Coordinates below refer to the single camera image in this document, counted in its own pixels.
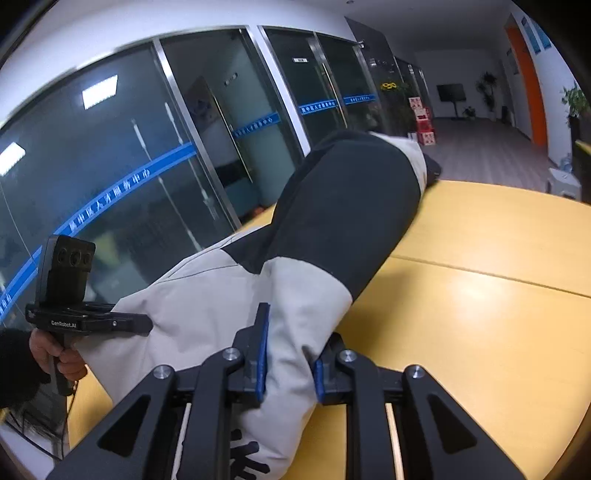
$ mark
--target red and white box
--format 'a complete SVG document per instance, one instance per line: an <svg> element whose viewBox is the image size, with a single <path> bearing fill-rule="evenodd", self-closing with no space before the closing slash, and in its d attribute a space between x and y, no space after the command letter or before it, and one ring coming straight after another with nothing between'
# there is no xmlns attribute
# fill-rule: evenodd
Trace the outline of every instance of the red and white box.
<svg viewBox="0 0 591 480"><path fill-rule="evenodd" d="M431 121L428 118L426 120L417 120L417 132L433 132Z"/></svg>
<svg viewBox="0 0 591 480"><path fill-rule="evenodd" d="M410 97L408 99L408 103L410 103L410 108L416 110L417 108L423 108L423 101L420 97Z"/></svg>
<svg viewBox="0 0 591 480"><path fill-rule="evenodd" d="M418 132L418 142L421 145L435 145L435 132Z"/></svg>
<svg viewBox="0 0 591 480"><path fill-rule="evenodd" d="M417 119L417 122L429 120L429 115L427 114L427 111L424 108L415 108L413 111L414 116Z"/></svg>

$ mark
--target metal screw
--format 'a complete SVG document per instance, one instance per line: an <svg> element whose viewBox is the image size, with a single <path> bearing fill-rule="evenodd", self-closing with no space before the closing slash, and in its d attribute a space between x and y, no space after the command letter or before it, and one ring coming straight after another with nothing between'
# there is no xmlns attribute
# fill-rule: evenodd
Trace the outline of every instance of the metal screw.
<svg viewBox="0 0 591 480"><path fill-rule="evenodd" d="M235 360L236 358L240 357L240 350L238 350L238 348L234 348L233 346L226 348L223 352L222 352L222 356L228 360L228 361L232 361Z"/></svg>
<svg viewBox="0 0 591 480"><path fill-rule="evenodd" d="M165 378L170 377L172 372L172 367L169 367L168 365L159 365L154 368L154 370L152 370L152 373L156 378L158 378L158 380L164 380Z"/></svg>
<svg viewBox="0 0 591 480"><path fill-rule="evenodd" d="M421 365L413 365L410 367L410 376L413 378L422 378L425 376L425 369Z"/></svg>
<svg viewBox="0 0 591 480"><path fill-rule="evenodd" d="M357 360L357 354L353 350L343 350L339 353L339 358L345 363L355 362Z"/></svg>

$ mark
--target television screen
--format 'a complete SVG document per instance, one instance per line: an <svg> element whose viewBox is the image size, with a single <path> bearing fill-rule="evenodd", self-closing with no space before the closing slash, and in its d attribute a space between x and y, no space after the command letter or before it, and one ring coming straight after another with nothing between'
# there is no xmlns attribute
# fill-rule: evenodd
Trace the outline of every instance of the television screen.
<svg viewBox="0 0 591 480"><path fill-rule="evenodd" d="M463 102L466 100L466 92L464 92L464 86L461 83L437 85L437 91L442 102Z"/></svg>

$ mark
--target floor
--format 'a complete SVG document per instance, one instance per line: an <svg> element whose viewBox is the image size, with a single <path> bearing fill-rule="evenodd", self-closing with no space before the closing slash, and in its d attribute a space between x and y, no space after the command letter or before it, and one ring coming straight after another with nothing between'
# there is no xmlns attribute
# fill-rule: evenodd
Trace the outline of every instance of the floor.
<svg viewBox="0 0 591 480"><path fill-rule="evenodd" d="M553 164L517 129L487 119L435 119L433 127L437 145L423 151L439 162L442 179L545 191Z"/></svg>

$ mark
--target potted plant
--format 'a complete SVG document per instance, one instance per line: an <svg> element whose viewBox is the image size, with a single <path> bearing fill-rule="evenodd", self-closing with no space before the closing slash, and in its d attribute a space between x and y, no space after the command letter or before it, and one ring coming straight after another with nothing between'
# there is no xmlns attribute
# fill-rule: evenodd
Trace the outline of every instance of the potted plant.
<svg viewBox="0 0 591 480"><path fill-rule="evenodd" d="M469 106L464 110L464 116L468 120L476 120L476 109L472 106Z"/></svg>
<svg viewBox="0 0 591 480"><path fill-rule="evenodd" d="M563 88L562 103L569 106L570 134L574 142L585 136L591 137L591 109L579 85L575 82L573 88Z"/></svg>
<svg viewBox="0 0 591 480"><path fill-rule="evenodd" d="M491 72L484 72L480 80L476 82L476 90L482 94L484 103L488 108L488 118L491 121L496 121L496 88L497 78Z"/></svg>

